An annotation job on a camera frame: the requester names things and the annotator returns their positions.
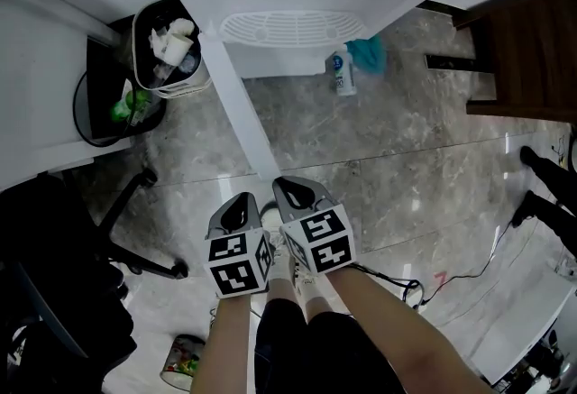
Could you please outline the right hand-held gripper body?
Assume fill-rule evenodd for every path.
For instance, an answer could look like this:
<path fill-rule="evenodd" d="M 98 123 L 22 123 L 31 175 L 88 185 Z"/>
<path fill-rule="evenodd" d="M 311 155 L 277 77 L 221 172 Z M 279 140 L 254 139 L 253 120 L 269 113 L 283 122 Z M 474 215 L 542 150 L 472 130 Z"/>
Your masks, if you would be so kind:
<path fill-rule="evenodd" d="M 272 182 L 280 231 L 296 262 L 323 275 L 356 261 L 353 229 L 343 204 L 312 179 L 279 177 Z"/>

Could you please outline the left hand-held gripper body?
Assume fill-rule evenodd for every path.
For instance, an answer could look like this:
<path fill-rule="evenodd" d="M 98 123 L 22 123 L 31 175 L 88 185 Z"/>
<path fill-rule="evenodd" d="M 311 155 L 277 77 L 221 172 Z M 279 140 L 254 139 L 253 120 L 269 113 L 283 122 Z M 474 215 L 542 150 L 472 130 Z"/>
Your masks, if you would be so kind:
<path fill-rule="evenodd" d="M 219 298 L 268 289 L 273 255 L 253 194 L 242 192 L 212 214 L 203 254 L 206 274 Z"/>

